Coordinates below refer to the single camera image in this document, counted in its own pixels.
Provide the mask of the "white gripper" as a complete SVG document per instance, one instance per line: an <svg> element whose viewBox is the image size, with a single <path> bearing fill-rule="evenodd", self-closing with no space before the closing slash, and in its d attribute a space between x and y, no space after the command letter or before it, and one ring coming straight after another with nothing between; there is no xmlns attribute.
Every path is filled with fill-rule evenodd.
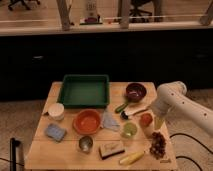
<svg viewBox="0 0 213 171"><path fill-rule="evenodd" d="M151 103L151 109L153 113L156 115L154 117L154 129L159 130L164 121L164 116L168 113L169 108L171 107L170 102L167 98L163 97L157 97L152 103Z"/></svg>

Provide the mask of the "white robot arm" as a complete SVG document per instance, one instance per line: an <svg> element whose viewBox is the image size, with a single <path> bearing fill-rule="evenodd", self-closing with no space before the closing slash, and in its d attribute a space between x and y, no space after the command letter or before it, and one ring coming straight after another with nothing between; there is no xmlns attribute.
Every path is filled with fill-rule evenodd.
<svg viewBox="0 0 213 171"><path fill-rule="evenodd" d="M154 128L160 129L168 111L174 107L213 136L213 110L186 97L187 87L181 81L164 83L157 87L157 97L150 108L155 115Z"/></svg>

